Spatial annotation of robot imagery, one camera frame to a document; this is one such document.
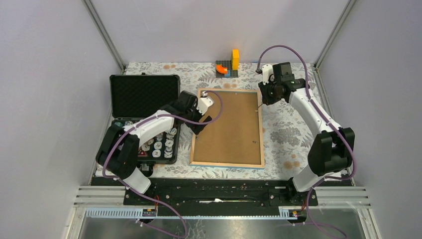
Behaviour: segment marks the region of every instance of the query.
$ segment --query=floral tablecloth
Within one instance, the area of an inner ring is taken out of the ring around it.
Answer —
[[[181,91],[196,94],[198,88],[258,90],[258,82],[262,81],[262,75],[255,73],[256,66],[256,63],[240,63],[238,78],[216,78],[214,63],[130,63],[126,74],[176,74],[181,79]],[[310,88],[320,101],[312,68],[309,64],[307,68]],[[305,78],[302,64],[292,64],[292,71],[296,78]],[[155,165],[152,177],[289,179],[307,166],[307,155],[313,137],[293,107],[284,101],[262,106],[262,126],[264,169],[190,166],[192,133],[183,125],[176,163]]]

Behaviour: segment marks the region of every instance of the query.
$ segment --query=red warning label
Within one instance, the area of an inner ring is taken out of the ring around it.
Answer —
[[[145,151],[143,151],[142,149],[139,149],[138,157],[148,157],[148,154]]]

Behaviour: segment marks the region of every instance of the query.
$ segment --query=lego brick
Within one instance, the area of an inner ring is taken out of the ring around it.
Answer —
[[[231,51],[231,68],[237,71],[238,67],[239,67],[239,50],[233,49]]]
[[[215,70],[215,77],[216,78],[230,78],[230,77],[239,77],[236,70],[231,68],[231,61],[215,61],[216,65],[221,65],[222,67],[227,68],[227,74],[222,74]]]

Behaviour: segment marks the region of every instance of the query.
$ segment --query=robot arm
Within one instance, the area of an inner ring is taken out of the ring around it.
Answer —
[[[308,154],[308,166],[301,173],[290,179],[293,194],[305,192],[322,177],[350,167],[352,160],[344,143],[338,138],[324,117],[342,134],[353,149],[354,133],[350,128],[342,128],[323,110],[309,89],[311,103],[305,89],[304,79],[295,79],[290,63],[264,65],[263,82],[259,83],[262,102],[272,105],[284,99],[295,108],[314,136],[314,142]]]
[[[207,112],[208,107],[213,104],[214,102],[210,97],[203,95],[198,99],[195,95],[182,91],[176,101],[163,106],[154,115],[146,119],[125,127],[119,127],[113,124],[108,128],[104,136],[103,142],[101,143],[96,156],[96,161],[100,165],[104,166],[111,149],[116,144],[120,136],[124,134],[125,131],[135,127],[135,129],[129,132],[129,134],[122,140],[119,148],[112,154],[106,169],[111,171],[114,175],[119,177],[136,191],[145,193],[151,185],[151,182],[136,167],[139,148],[159,133],[171,130],[174,125],[184,123],[183,120],[171,116],[157,116],[173,115],[199,122],[205,112]],[[210,121],[211,119],[212,118],[208,116],[204,122]],[[195,134],[200,133],[206,126],[194,125],[191,123],[186,123],[186,125]]]

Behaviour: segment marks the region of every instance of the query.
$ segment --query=white wall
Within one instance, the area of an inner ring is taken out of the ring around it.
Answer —
[[[93,0],[127,62],[257,61],[267,47],[285,44],[314,62],[347,0]],[[274,50],[266,62],[298,62]]]
[[[420,238],[422,1],[358,1],[320,72],[385,239]]]
[[[0,238],[57,239],[119,70],[82,1],[0,3]]]

